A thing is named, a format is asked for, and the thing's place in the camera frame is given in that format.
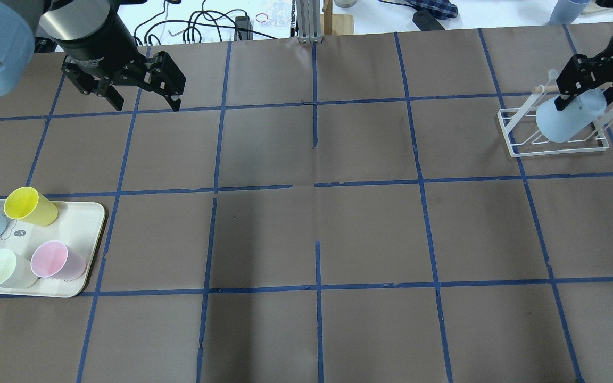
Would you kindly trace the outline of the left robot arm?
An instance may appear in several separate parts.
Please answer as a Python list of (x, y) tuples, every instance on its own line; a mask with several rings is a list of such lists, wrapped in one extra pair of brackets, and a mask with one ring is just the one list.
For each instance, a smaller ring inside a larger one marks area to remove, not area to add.
[(121, 111), (119, 86), (161, 95), (179, 111), (186, 77), (172, 56), (138, 51), (118, 15), (120, 1), (0, 1), (0, 97), (19, 83), (42, 30), (66, 56), (65, 76), (81, 94), (95, 94)]

